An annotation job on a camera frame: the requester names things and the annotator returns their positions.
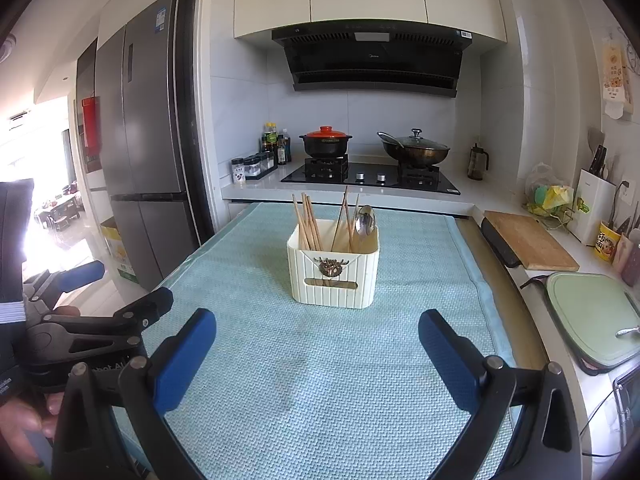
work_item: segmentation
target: green cutting board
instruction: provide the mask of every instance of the green cutting board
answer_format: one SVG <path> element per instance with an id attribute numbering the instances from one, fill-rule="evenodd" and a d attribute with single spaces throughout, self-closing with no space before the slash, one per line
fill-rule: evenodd
<path id="1" fill-rule="evenodd" d="M 588 362 L 613 368 L 640 351 L 640 335 L 616 332 L 640 324 L 622 285 L 609 276 L 555 272 L 546 282 L 550 306 Z"/>

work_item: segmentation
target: red lid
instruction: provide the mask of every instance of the red lid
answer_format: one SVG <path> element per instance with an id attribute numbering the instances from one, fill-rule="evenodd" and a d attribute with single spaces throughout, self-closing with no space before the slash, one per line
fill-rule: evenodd
<path id="1" fill-rule="evenodd" d="M 307 137 L 346 137 L 347 134 L 334 130 L 331 126 L 320 126 L 320 131 L 306 134 Z"/>

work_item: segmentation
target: human hand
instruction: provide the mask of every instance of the human hand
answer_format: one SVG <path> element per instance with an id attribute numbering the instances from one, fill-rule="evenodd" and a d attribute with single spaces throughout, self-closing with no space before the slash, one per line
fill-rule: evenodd
<path id="1" fill-rule="evenodd" d="M 80 311 L 76 307 L 68 305 L 59 306 L 54 312 L 62 316 L 80 316 Z M 50 415 L 44 418 L 32 406 L 17 397 L 0 406 L 0 433 L 9 448 L 22 462 L 40 463 L 38 454 L 31 447 L 24 432 L 41 432 L 47 438 L 53 438 L 56 434 L 63 395 L 64 392 L 60 392 L 46 396 L 47 411 Z"/>

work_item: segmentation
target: light blue towel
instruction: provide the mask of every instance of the light blue towel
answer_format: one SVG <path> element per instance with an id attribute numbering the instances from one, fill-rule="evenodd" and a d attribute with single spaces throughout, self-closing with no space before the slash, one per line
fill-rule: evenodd
<path id="1" fill-rule="evenodd" d="M 337 218 L 336 206 L 315 206 Z M 436 308 L 482 354 L 511 348 L 453 218 L 376 210 L 380 262 L 363 310 L 293 300 L 291 204 L 250 206 L 167 280 L 174 306 L 144 333 L 151 354 L 198 307 L 218 336 L 166 420 L 210 479 L 425 479 L 468 420 L 418 340 Z M 132 431 L 118 412 L 123 432 Z M 511 437 L 502 425 L 478 478 Z"/>

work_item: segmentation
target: refrigerator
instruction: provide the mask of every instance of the refrigerator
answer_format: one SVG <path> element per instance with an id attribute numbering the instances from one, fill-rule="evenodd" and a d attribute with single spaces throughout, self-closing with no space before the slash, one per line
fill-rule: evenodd
<path id="1" fill-rule="evenodd" d="M 157 0 L 98 49 L 100 162 L 133 270 L 152 290 L 200 245 L 174 95 L 176 0 Z"/>

